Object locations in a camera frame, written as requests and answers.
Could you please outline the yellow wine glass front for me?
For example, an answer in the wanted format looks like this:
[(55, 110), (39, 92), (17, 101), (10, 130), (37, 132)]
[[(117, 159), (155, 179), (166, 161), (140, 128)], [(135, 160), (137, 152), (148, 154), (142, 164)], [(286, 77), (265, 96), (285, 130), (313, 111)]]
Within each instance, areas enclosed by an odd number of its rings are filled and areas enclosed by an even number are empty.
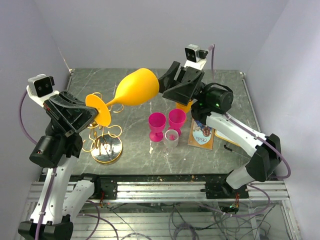
[(183, 105), (183, 104), (177, 102), (175, 104), (175, 107), (177, 109), (180, 109), (180, 110), (184, 111), (185, 113), (188, 113), (191, 110), (192, 104), (193, 104), (192, 100), (189, 101), (187, 105)]

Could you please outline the clear wine glass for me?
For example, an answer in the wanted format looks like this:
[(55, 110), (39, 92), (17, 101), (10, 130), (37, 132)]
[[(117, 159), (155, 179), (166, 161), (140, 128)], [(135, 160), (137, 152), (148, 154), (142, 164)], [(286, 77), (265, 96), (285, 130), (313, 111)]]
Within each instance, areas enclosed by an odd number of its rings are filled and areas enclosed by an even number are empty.
[(178, 132), (174, 129), (168, 129), (164, 134), (164, 138), (163, 138), (164, 145), (167, 148), (171, 149), (171, 148), (175, 148), (178, 145), (178, 142), (179, 142)]

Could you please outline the pink wine glass back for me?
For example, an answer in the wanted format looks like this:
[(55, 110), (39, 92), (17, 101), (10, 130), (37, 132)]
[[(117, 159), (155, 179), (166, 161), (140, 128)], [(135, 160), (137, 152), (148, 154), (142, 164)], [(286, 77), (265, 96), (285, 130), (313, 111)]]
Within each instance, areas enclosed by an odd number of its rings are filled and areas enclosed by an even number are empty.
[(161, 112), (154, 112), (149, 116), (149, 138), (152, 142), (160, 142), (164, 138), (163, 130), (166, 126), (166, 122), (166, 116)]

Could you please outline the yellow wine glass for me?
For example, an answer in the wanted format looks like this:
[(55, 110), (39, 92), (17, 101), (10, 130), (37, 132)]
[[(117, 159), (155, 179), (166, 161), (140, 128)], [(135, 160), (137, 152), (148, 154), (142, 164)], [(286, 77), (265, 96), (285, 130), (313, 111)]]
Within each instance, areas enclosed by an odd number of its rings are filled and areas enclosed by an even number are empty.
[(140, 68), (121, 80), (111, 101), (105, 103), (97, 95), (89, 94), (85, 98), (85, 105), (95, 108), (98, 114), (94, 121), (107, 127), (112, 122), (110, 106), (138, 106), (154, 98), (159, 90), (160, 84), (156, 75), (147, 68)]
[(180, 110), (184, 111), (185, 113), (188, 113), (191, 110), (192, 104), (193, 104), (192, 100), (189, 101), (187, 105), (183, 105), (183, 104), (177, 102), (175, 104), (175, 107), (177, 109), (180, 109)]

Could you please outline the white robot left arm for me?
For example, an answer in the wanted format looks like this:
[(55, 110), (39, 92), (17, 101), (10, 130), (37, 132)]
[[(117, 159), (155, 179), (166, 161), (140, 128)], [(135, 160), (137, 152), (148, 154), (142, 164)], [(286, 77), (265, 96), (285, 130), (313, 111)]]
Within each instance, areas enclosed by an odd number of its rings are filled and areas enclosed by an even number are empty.
[(98, 111), (68, 91), (38, 94), (27, 87), (26, 94), (44, 108), (50, 122), (29, 156), (33, 163), (47, 169), (43, 188), (33, 213), (19, 224), (18, 233), (26, 240), (69, 240), (82, 206), (102, 193), (99, 176), (83, 173), (66, 195), (83, 147), (80, 132), (94, 121)]

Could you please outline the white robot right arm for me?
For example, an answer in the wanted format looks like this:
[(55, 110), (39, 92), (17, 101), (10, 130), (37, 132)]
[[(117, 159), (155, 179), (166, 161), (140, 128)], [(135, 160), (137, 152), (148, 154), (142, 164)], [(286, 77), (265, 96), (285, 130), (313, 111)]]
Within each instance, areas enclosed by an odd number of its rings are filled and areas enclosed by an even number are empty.
[(282, 161), (281, 142), (277, 135), (253, 130), (228, 114), (233, 91), (220, 83), (203, 83), (204, 75), (199, 68), (174, 61), (158, 80), (159, 92), (163, 98), (182, 105), (193, 101), (190, 111), (195, 121), (221, 132), (250, 156), (246, 164), (232, 170), (220, 183), (221, 194), (231, 198), (242, 186), (265, 182), (271, 176)]

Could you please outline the pink wine glass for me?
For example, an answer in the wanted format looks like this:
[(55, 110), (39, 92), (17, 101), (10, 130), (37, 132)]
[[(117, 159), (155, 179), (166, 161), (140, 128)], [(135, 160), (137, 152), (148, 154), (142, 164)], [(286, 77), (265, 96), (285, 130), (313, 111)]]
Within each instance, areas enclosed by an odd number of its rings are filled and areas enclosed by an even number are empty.
[(160, 142), (164, 138), (163, 130), (166, 126), (166, 122), (166, 116), (161, 112), (154, 112), (149, 116), (149, 138), (152, 142)]
[(178, 136), (181, 135), (181, 127), (186, 122), (186, 113), (178, 108), (171, 110), (168, 114), (169, 130), (175, 130)]

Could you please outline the pink wine glass front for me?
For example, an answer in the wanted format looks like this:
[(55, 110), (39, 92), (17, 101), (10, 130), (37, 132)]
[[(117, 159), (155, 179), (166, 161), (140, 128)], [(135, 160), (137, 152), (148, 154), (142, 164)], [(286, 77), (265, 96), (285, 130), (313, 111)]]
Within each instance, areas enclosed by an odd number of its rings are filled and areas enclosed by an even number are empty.
[(178, 136), (181, 135), (181, 127), (186, 122), (186, 113), (178, 108), (171, 110), (168, 114), (169, 130), (175, 130)]

